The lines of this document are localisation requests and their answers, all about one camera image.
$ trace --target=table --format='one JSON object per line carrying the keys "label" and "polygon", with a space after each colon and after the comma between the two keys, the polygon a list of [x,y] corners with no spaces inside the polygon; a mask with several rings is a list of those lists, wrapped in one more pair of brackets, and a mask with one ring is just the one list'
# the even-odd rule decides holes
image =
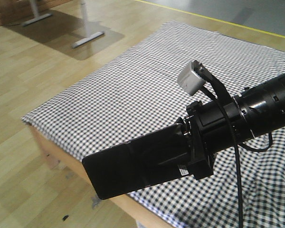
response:
{"label": "table", "polygon": [[[171,21],[25,115],[23,121],[31,125],[48,160],[57,157],[86,180],[79,168],[84,156],[171,125],[186,114],[186,105],[208,101],[202,93],[190,97],[177,85],[179,72],[195,59],[231,95],[285,72],[285,52]],[[244,226],[285,226],[285,127],[273,136],[274,145],[266,153],[240,151]],[[259,137],[249,145],[266,143],[266,137]],[[232,148],[218,153],[214,173],[199,181],[189,176],[112,200],[149,227],[156,226],[155,220],[162,222],[158,217],[166,223],[157,227],[236,227]],[[139,209],[133,209],[136,206],[151,211],[155,220],[148,223]]]}

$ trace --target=desk leg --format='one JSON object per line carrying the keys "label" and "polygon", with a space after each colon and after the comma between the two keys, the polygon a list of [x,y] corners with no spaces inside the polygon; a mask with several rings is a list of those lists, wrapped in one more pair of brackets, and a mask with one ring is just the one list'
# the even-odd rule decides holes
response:
{"label": "desk leg", "polygon": [[37,7],[37,4],[36,4],[36,0],[30,0],[30,5],[31,5],[33,13],[34,13],[34,18],[31,19],[31,20],[27,20],[27,21],[23,22],[21,24],[21,26],[24,27],[24,26],[30,25],[32,23],[35,23],[36,21],[39,21],[39,20],[42,20],[44,18],[48,18],[48,17],[52,16],[51,13],[46,13],[46,14],[40,15],[39,12],[38,12],[38,7]]}
{"label": "desk leg", "polygon": [[87,11],[86,11],[86,2],[84,0],[81,0],[80,2],[81,5],[81,14],[82,14],[82,18],[84,21],[84,27],[85,27],[85,38],[75,42],[74,44],[72,44],[72,48],[76,48],[92,39],[95,39],[103,34],[105,34],[105,32],[100,31],[100,32],[96,32],[94,34],[91,34],[91,30],[89,28],[88,25],[88,19],[87,19]]}

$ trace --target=gingham fabric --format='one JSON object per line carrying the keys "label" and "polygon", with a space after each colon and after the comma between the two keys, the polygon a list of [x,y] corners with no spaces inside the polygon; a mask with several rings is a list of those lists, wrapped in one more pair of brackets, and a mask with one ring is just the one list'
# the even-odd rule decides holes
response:
{"label": "gingham fabric", "polygon": [[[180,71],[195,59],[231,95],[285,72],[285,52],[171,21],[23,121],[82,160],[173,124],[194,100],[209,101],[201,92],[190,97],[177,84]],[[285,127],[273,137],[267,152],[240,149],[245,227],[285,227]],[[249,142],[266,144],[266,137]],[[129,196],[177,228],[237,227],[234,151],[218,153],[211,177],[188,176]]]}

